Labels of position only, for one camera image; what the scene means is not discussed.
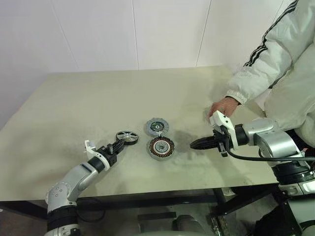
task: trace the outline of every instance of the electric motor component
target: electric motor component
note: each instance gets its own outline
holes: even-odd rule
[[[156,137],[149,143],[150,155],[158,161],[165,161],[171,158],[174,149],[173,141],[167,137]]]
[[[124,140],[125,145],[134,145],[138,142],[139,136],[132,131],[120,131],[116,134],[116,140]]]
[[[162,118],[152,118],[146,124],[147,131],[152,136],[163,136],[168,132],[169,125]]]

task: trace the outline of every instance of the white jacket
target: white jacket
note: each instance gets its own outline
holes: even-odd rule
[[[227,96],[241,104],[275,84],[266,116],[295,129],[315,147],[315,0],[294,1],[263,36],[262,45],[230,81]]]

